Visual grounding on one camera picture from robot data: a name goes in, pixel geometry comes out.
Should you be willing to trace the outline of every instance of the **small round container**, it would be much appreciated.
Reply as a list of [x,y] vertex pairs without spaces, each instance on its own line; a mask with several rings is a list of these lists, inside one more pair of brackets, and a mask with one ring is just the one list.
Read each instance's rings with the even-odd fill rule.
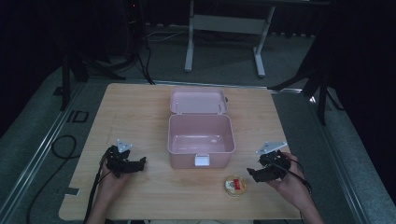
[[234,197],[242,195],[247,190],[244,178],[239,175],[227,176],[224,186],[227,193]]

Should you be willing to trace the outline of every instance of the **human hand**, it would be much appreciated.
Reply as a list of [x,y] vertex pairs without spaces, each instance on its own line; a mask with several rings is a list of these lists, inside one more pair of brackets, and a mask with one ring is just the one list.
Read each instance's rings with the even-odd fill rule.
[[104,162],[96,201],[100,201],[101,203],[113,203],[120,196],[120,193],[128,184],[131,176],[132,173],[120,174],[120,177],[116,178]]
[[[304,180],[303,173],[297,167],[297,157],[289,152],[282,153],[290,160],[290,171]],[[276,189],[287,202],[299,209],[306,223],[324,223],[306,185],[301,179],[287,173],[282,180],[271,180],[266,183]]]
[[87,224],[105,223],[107,211],[111,204],[120,196],[120,193],[128,184],[131,176],[132,173],[120,174],[120,178],[116,178],[111,171],[108,170],[104,162],[95,202],[92,206]]
[[[290,171],[304,179],[303,173],[297,167],[297,157],[288,152],[282,153],[290,160]],[[304,209],[306,204],[312,201],[308,189],[302,181],[289,173],[287,173],[282,180],[271,180],[266,183],[276,189],[286,201],[300,210]]]

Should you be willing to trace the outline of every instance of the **white metal stand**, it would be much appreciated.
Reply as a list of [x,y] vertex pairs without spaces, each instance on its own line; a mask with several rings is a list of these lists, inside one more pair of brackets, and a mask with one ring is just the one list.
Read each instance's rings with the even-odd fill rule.
[[186,64],[184,66],[185,71],[190,72],[192,70],[192,56],[194,52],[193,31],[208,30],[260,35],[260,43],[257,47],[253,48],[253,54],[256,61],[258,76],[264,77],[265,72],[261,55],[262,46],[268,34],[274,11],[275,7],[270,7],[266,20],[197,15],[194,14],[194,0],[190,0],[189,45],[187,46]]

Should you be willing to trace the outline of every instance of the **open lid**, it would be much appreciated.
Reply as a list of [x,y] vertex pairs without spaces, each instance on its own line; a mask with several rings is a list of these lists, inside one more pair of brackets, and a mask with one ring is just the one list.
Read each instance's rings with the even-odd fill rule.
[[176,114],[224,114],[227,105],[220,89],[175,87],[171,93],[171,111]]

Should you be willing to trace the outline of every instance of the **dark background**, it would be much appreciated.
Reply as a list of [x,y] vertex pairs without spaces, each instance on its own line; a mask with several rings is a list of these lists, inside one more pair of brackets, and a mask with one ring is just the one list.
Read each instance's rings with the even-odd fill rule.
[[[0,3],[0,135],[20,114],[42,81],[61,65],[64,49],[60,48],[60,39],[54,38],[49,30],[50,21],[44,19],[37,8],[37,3],[42,2],[7,0]],[[113,7],[107,5],[107,8],[111,10],[103,10],[103,1],[101,4],[96,1],[57,2],[71,4],[61,8],[61,15],[64,15],[61,28],[67,37],[67,46],[83,48],[81,50],[86,50],[92,58],[105,57],[104,52],[108,54],[111,51],[107,29],[111,29],[111,21],[120,21],[117,17],[120,5],[110,4]],[[213,10],[214,1],[197,2],[200,2],[196,6],[198,11],[218,15],[264,18],[267,11],[266,6],[240,9],[233,4]],[[317,37],[304,66],[321,67],[323,61],[328,62],[331,86],[336,89],[395,202],[396,6],[391,0],[344,0],[337,3],[341,6],[330,10],[278,7],[270,32],[289,37],[293,34]],[[92,14],[93,6],[100,13]],[[143,7],[150,25],[188,24],[187,0],[147,1]],[[320,29],[328,12],[329,18]],[[96,43],[95,48],[90,50],[86,43]]]

